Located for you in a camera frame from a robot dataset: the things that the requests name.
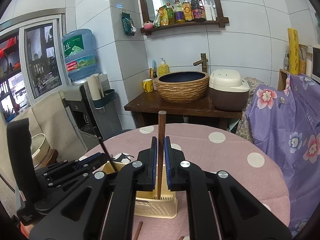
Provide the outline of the long brown wooden chopstick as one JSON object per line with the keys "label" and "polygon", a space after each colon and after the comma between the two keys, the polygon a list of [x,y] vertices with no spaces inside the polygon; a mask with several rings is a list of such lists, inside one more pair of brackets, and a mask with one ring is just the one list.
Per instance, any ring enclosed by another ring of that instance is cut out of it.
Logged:
{"label": "long brown wooden chopstick", "polygon": [[138,237],[139,237],[139,234],[141,232],[142,226],[143,226],[143,222],[140,221],[138,226],[137,226],[137,230],[135,231],[135,235],[134,235],[133,240],[138,240]]}

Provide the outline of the small wooden stool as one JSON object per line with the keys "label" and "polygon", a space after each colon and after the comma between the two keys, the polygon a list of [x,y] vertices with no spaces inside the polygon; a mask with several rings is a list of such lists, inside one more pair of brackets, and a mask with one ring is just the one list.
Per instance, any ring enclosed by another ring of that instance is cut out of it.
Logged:
{"label": "small wooden stool", "polygon": [[37,164],[34,168],[39,169],[57,163],[58,156],[58,151],[56,149],[51,149],[48,151],[44,160]]}

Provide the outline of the water dispenser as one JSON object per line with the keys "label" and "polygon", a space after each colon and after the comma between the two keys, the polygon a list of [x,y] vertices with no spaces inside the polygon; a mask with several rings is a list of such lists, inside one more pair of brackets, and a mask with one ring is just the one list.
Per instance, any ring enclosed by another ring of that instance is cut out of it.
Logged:
{"label": "water dispenser", "polygon": [[95,74],[100,82],[100,99],[93,99],[87,80],[79,80],[62,90],[63,104],[86,150],[99,145],[99,138],[107,140],[124,133],[116,111],[114,89],[107,75]]}

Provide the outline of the pink polka dot tablecloth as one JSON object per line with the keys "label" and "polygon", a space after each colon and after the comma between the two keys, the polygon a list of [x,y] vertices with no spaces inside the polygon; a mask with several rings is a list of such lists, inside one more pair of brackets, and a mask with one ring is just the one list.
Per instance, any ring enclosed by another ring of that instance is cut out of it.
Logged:
{"label": "pink polka dot tablecloth", "polygon": [[[167,124],[165,134],[185,158],[204,171],[225,170],[285,225],[290,223],[287,185],[278,165],[251,142],[221,129],[195,124]],[[139,239],[179,239],[189,236],[187,200],[176,194],[174,219],[136,216],[133,230],[142,223]]]}

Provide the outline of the yellow mug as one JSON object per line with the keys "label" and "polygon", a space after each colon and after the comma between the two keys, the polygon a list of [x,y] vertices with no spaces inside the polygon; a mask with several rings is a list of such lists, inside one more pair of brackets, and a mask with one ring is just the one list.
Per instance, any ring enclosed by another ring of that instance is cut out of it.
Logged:
{"label": "yellow mug", "polygon": [[146,93],[153,92],[154,91],[153,79],[143,80],[143,89],[144,89],[144,92],[146,92]]}

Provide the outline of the yellow soap bottle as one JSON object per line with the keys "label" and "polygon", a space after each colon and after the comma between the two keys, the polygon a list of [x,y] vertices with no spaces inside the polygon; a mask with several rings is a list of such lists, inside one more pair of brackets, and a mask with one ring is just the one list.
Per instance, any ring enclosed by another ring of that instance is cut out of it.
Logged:
{"label": "yellow soap bottle", "polygon": [[169,65],[165,62],[163,58],[161,58],[161,64],[157,68],[157,75],[161,77],[163,75],[169,74]]}

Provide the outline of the woven basin sink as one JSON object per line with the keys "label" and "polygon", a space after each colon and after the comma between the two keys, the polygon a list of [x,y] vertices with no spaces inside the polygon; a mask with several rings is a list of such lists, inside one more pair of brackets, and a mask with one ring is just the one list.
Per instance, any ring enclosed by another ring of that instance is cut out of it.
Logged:
{"label": "woven basin sink", "polygon": [[167,102],[190,103],[203,98],[209,87],[205,72],[174,72],[155,79],[158,94]]}

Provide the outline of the blue water jug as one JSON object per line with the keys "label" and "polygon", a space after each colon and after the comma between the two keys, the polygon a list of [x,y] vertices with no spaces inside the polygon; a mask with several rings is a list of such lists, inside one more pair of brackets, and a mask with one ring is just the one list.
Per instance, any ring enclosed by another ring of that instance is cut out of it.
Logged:
{"label": "blue water jug", "polygon": [[90,29],[78,29],[62,38],[65,65],[72,81],[82,80],[97,72],[97,60]]}

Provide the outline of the pink small bowl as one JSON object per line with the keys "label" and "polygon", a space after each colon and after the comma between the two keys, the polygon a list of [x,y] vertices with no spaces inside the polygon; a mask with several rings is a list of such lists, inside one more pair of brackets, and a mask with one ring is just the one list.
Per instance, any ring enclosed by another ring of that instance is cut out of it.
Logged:
{"label": "pink small bowl", "polygon": [[152,22],[145,22],[145,23],[143,23],[143,28],[145,30],[150,30],[150,29],[154,28],[154,25]]}

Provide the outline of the bamboo style faucet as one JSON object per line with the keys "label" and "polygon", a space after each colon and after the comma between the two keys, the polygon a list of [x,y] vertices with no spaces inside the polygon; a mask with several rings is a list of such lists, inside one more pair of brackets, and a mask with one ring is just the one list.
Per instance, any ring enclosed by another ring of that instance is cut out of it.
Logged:
{"label": "bamboo style faucet", "polygon": [[208,59],[206,53],[201,53],[201,59],[193,63],[193,66],[201,65],[202,72],[208,72]]}

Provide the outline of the yellow oil bottle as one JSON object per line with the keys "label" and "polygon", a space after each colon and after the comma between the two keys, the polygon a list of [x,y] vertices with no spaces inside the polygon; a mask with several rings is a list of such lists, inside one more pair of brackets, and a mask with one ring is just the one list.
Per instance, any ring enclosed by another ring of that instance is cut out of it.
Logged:
{"label": "yellow oil bottle", "polygon": [[184,13],[184,19],[186,22],[190,22],[193,20],[193,14],[191,11],[191,6],[188,0],[183,0],[182,3],[183,6],[183,13]]}

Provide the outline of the wooden framed mirror shelf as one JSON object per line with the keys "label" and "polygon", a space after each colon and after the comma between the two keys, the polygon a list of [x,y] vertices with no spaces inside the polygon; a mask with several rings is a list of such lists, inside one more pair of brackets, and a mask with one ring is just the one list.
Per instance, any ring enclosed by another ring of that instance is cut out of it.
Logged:
{"label": "wooden framed mirror shelf", "polygon": [[218,25],[224,28],[220,0],[139,0],[143,18],[141,33],[146,36],[160,30],[197,25]]}

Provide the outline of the dark soy sauce bottle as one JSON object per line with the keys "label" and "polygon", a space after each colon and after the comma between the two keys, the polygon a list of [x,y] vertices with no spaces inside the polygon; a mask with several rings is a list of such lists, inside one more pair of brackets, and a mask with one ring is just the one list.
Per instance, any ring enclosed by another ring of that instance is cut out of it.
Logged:
{"label": "dark soy sauce bottle", "polygon": [[206,15],[202,0],[190,0],[191,12],[194,21],[205,21]]}

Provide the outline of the yellow roll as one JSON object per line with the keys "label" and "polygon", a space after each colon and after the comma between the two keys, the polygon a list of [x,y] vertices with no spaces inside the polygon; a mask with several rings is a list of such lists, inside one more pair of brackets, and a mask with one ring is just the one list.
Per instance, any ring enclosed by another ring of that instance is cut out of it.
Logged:
{"label": "yellow roll", "polygon": [[289,72],[291,74],[299,74],[299,42],[298,32],[296,29],[288,28],[289,37]]}

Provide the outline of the window with metal frame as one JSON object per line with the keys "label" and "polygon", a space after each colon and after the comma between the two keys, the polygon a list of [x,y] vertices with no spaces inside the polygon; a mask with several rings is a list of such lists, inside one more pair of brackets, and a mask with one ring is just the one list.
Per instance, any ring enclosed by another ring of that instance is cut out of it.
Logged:
{"label": "window with metal frame", "polygon": [[8,123],[70,84],[61,39],[64,9],[31,12],[1,23],[1,117]]}

